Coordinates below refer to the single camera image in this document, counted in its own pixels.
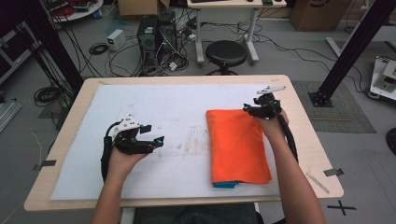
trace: hand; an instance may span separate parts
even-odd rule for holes
[[[286,111],[282,109],[280,114],[283,116],[285,121],[289,124],[289,119],[288,119],[288,115],[286,114]],[[277,135],[277,134],[281,134],[282,136],[285,135],[283,132],[283,128],[280,125],[277,118],[273,118],[273,119],[255,118],[255,119],[260,123],[260,125],[262,126],[264,133],[267,137],[270,137],[272,135]]]
[[[128,155],[120,152],[116,147],[113,147],[111,152],[110,162],[108,163],[108,172],[106,179],[117,179],[124,181],[129,173],[131,173],[134,166],[147,157],[148,154],[134,154]]]

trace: white mat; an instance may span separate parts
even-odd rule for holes
[[[164,146],[140,161],[125,181],[123,199],[279,195],[274,155],[266,142],[273,180],[266,185],[239,184],[215,189],[210,180],[208,109],[253,105],[260,84],[105,85],[99,87],[67,153],[52,200],[96,200],[103,186],[100,159],[103,137],[114,122],[132,114],[150,133],[138,140],[165,136]]]

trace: brown box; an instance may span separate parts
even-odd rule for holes
[[[121,16],[159,15],[170,0],[119,0]]]
[[[352,0],[299,0],[290,22],[297,31],[334,30]]]

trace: orange towel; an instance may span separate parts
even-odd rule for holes
[[[266,184],[271,172],[261,125],[242,109],[208,110],[212,183],[240,181]]]

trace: black stool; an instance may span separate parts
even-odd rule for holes
[[[228,69],[244,63],[247,59],[247,52],[245,49],[240,44],[229,40],[220,40],[210,44],[206,48],[205,54],[210,62],[219,67],[219,69],[206,74],[207,76],[211,76],[217,72],[222,76],[230,74],[238,75]]]

